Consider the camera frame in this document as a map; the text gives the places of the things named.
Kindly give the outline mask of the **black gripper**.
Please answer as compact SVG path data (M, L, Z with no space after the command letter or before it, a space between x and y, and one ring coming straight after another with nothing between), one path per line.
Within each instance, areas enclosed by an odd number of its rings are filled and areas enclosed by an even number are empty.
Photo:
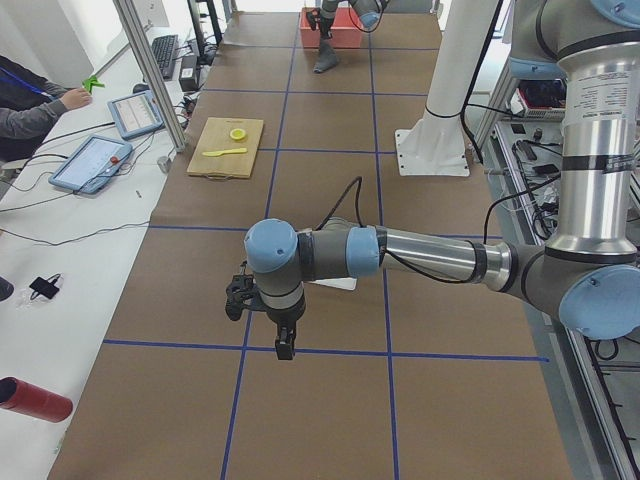
M239 320L244 310L259 311L260 295L252 274L236 274L226 287L225 313L230 320Z
M305 18L312 31L319 31L321 40L329 40L335 13L336 11L328 11L324 8L313 8L305 12Z

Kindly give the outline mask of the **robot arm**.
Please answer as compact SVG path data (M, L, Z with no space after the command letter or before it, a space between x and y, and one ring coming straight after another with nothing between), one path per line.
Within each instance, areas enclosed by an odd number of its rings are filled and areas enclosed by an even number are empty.
M370 30L376 26L386 10L386 0L348 0L362 25ZM337 14L338 0L323 0L319 8L307 10L304 17L312 31L318 30L322 40L332 38L331 29Z
M280 357L293 355L309 281L358 278L382 268L448 284L482 283L517 297L594 340L639 325L637 250L626 236L639 103L635 1L520 1L512 51L566 74L558 225L543 246L485 245L363 226L330 217L313 230L265 219L226 289L225 311L264 312Z

